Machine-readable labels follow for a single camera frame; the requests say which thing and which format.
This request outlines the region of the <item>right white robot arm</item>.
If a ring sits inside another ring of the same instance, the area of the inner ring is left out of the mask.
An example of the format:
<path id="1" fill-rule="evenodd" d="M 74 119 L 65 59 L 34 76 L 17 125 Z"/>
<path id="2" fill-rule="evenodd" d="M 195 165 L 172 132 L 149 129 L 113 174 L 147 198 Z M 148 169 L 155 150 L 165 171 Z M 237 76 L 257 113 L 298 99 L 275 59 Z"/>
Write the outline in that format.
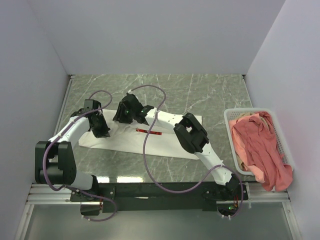
<path id="1" fill-rule="evenodd" d="M 200 181 L 186 190 L 169 190 L 153 178 L 146 159 L 147 140 L 153 126 L 172 130 L 180 146 L 186 152 L 195 155 L 201 160 L 209 169 L 206 175 L 212 175 L 214 182 L 220 185 L 219 193 L 222 198 L 226 200 L 232 199 L 237 194 L 237 188 L 242 186 L 238 176 L 224 165 L 223 161 L 218 157 L 209 141 L 207 131 L 192 113 L 188 112 L 185 115 L 179 115 L 161 111 L 159 107 L 156 108 L 151 105 L 143 106 L 134 94 L 127 93 L 119 102 L 113 121 L 122 124 L 131 124 L 136 121 L 139 124 L 149 126 L 142 145 L 143 163 L 151 180 L 162 190 L 173 194 L 184 194 L 193 191 L 202 182 Z"/>

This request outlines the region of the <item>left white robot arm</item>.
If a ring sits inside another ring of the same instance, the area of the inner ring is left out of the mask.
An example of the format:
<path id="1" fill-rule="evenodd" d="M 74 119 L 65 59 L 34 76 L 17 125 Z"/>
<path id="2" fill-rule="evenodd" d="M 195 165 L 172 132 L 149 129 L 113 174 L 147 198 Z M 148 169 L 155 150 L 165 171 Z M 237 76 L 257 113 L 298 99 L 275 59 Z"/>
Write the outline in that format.
<path id="1" fill-rule="evenodd" d="M 99 101 L 86 99 L 83 108 L 75 111 L 67 125 L 47 141 L 35 146 L 34 178 L 38 184 L 68 186 L 82 190 L 88 201 L 100 195 L 97 177 L 77 170 L 73 148 L 85 133 L 95 138 L 108 138 L 108 127 Z"/>

